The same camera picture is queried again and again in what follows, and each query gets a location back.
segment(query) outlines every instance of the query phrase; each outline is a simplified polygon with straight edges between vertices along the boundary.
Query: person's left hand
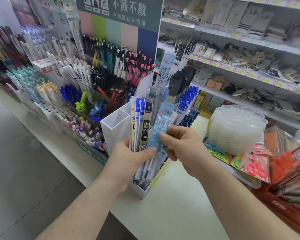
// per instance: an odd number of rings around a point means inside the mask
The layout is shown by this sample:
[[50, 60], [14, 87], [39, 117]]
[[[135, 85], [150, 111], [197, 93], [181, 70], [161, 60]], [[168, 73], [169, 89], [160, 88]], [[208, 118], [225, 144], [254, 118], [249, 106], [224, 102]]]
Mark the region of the person's left hand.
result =
[[145, 161], [157, 153], [155, 147], [150, 147], [141, 152], [132, 152], [129, 149], [129, 138], [117, 142], [100, 176], [111, 181], [118, 189], [118, 194], [124, 192], [129, 181]]

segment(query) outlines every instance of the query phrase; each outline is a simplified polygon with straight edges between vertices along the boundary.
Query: teal stripe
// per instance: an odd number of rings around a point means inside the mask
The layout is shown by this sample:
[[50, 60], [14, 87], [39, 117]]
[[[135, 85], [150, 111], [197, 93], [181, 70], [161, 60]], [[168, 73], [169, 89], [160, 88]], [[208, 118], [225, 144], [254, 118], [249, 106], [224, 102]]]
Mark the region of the teal stripe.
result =
[[116, 46], [121, 46], [121, 23], [106, 18], [105, 25], [107, 29], [108, 41]]

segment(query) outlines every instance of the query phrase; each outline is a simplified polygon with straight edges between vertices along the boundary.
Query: pink stripe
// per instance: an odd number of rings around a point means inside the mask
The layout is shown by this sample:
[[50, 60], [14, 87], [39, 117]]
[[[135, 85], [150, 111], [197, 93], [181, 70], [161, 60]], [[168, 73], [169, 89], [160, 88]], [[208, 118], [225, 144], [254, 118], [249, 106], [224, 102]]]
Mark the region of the pink stripe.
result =
[[121, 44], [126, 45], [134, 53], [138, 52], [138, 27], [122, 23]]
[[78, 12], [79, 12], [80, 20], [81, 20], [82, 32], [85, 35], [94, 37], [91, 14], [87, 13], [87, 12], [82, 12], [82, 11], [78, 11]]

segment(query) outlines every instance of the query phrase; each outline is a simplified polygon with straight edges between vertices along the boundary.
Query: person's right hand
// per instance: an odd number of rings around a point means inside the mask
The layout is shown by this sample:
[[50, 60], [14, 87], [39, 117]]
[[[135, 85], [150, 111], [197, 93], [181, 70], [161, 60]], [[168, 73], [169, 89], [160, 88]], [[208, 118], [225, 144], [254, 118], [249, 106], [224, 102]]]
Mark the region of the person's right hand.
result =
[[167, 154], [172, 161], [178, 159], [192, 177], [198, 178], [197, 172], [203, 167], [204, 160], [211, 154], [192, 128], [172, 125], [167, 133], [160, 133], [159, 138], [167, 146]]

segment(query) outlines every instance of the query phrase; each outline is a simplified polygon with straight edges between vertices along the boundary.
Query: pink scissors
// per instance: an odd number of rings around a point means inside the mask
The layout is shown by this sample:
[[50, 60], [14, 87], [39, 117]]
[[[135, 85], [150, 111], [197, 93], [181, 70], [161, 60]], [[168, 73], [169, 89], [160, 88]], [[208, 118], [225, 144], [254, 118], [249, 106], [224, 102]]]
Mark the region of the pink scissors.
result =
[[247, 165], [247, 170], [252, 176], [258, 176], [260, 178], [266, 179], [268, 177], [268, 173], [263, 169], [262, 165], [258, 161], [258, 156], [256, 154], [252, 154], [253, 163]]

